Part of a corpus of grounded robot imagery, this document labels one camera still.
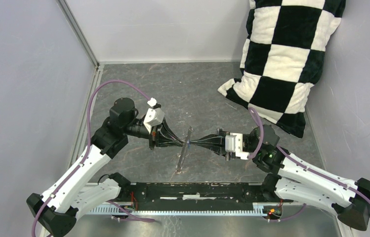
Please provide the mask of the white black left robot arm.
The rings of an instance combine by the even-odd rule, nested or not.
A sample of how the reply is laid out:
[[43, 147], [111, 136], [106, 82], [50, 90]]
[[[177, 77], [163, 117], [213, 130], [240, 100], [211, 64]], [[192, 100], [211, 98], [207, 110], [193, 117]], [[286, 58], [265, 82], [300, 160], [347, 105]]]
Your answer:
[[90, 192], [79, 194], [93, 175], [128, 144], [128, 137], [147, 139], [154, 147], [181, 147], [185, 142], [168, 127], [160, 104], [150, 100], [150, 108], [138, 119], [138, 110], [130, 98], [120, 98], [109, 110], [102, 126], [66, 173], [42, 194], [32, 193], [26, 203], [35, 218], [51, 236], [63, 237], [87, 212], [108, 200], [125, 201], [130, 187], [115, 178], [104, 181]]

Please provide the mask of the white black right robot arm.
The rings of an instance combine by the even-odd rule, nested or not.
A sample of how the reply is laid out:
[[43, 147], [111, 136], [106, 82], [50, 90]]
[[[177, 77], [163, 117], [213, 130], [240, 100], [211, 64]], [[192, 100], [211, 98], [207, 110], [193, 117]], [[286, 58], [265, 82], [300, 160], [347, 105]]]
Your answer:
[[292, 200], [325, 210], [340, 222], [366, 231], [370, 220], [370, 181], [355, 181], [318, 168], [278, 146], [279, 136], [265, 125], [249, 134], [218, 129], [216, 134], [190, 140], [227, 159], [252, 160], [267, 173], [261, 185], [266, 201]]

